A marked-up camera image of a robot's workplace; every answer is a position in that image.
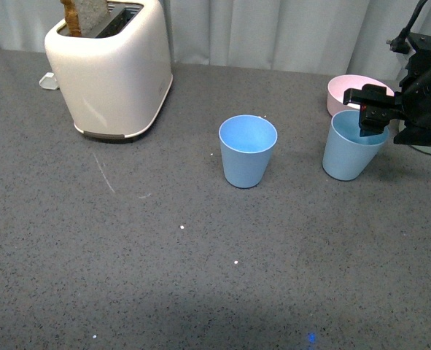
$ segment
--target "speckled countertop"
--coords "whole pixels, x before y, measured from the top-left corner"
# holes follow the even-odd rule
[[[431,156],[389,142],[331,179],[330,77],[175,65],[149,132],[111,144],[49,70],[0,50],[0,349],[431,349]],[[222,173],[236,114],[279,131],[250,190]]]

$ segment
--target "blue cup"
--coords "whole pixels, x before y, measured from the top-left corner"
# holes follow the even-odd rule
[[[255,115],[237,115],[224,121],[219,137],[227,181],[240,188],[258,184],[277,140],[275,127]]]
[[[322,167],[337,180],[356,179],[389,138],[387,127],[380,135],[360,137],[359,122],[359,111],[342,111],[332,118]]]

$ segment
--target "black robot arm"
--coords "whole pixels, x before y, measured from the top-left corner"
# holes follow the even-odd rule
[[[362,90],[348,89],[344,94],[344,104],[361,106],[361,136],[382,133],[390,120],[399,119],[405,120],[406,128],[396,135],[394,143],[431,146],[431,36],[410,32],[426,1],[418,3],[408,25],[388,42],[395,52],[408,52],[406,45],[415,51],[406,66],[408,74],[400,82],[401,92],[387,96],[385,87],[365,85]]]

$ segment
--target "white toaster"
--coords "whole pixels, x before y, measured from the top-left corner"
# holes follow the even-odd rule
[[[145,132],[173,82],[165,17],[158,0],[109,1],[110,16],[88,37],[64,20],[45,51],[74,121],[86,136],[126,139]]]

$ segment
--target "pink bowl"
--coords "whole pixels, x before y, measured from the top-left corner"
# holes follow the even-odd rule
[[[362,89],[363,85],[366,84],[374,84],[379,86],[384,86],[387,88],[387,95],[393,96],[394,93],[390,87],[385,85],[382,82],[379,82],[378,80],[363,77],[361,75],[353,75],[353,74],[346,74],[346,75],[339,75],[338,77],[333,78],[329,81],[329,84],[327,86],[328,89],[328,95],[327,95],[327,110],[329,111],[331,116],[334,116],[335,114],[346,111],[346,110],[356,110],[360,108],[360,105],[358,104],[343,104],[343,94],[345,93],[345,90],[349,88],[354,89]]]

